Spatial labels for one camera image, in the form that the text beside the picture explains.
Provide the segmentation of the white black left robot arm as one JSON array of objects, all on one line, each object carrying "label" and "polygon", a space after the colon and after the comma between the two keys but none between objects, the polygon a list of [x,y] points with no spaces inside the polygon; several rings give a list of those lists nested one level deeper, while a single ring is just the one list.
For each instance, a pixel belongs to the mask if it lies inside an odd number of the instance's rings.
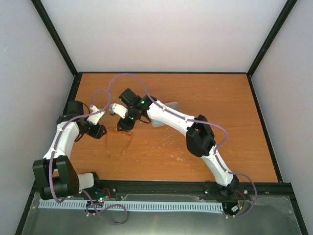
[{"label": "white black left robot arm", "polygon": [[61,203],[65,197],[74,196],[83,189],[91,197],[102,191],[96,172],[78,174],[70,162],[75,142],[84,135],[100,139],[107,132],[105,126],[99,124],[105,111],[91,105],[85,114],[85,107],[81,101],[67,104],[67,109],[57,119],[56,134],[49,150],[41,160],[33,163],[35,183],[43,200],[54,199]]}]

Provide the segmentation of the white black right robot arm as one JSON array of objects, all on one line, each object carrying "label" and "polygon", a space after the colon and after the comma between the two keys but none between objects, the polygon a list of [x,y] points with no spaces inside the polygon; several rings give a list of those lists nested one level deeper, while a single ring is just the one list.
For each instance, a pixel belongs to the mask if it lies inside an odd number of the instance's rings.
[{"label": "white black right robot arm", "polygon": [[145,95],[143,98],[127,88],[119,99],[125,104],[113,103],[110,113],[119,115],[117,129],[131,131],[135,122],[145,117],[149,122],[159,121],[183,134],[186,138],[187,150],[194,156],[201,158],[209,167],[215,177],[220,195],[231,197],[239,179],[231,173],[217,149],[215,135],[211,124],[203,115],[189,116],[170,108],[158,99]]}]

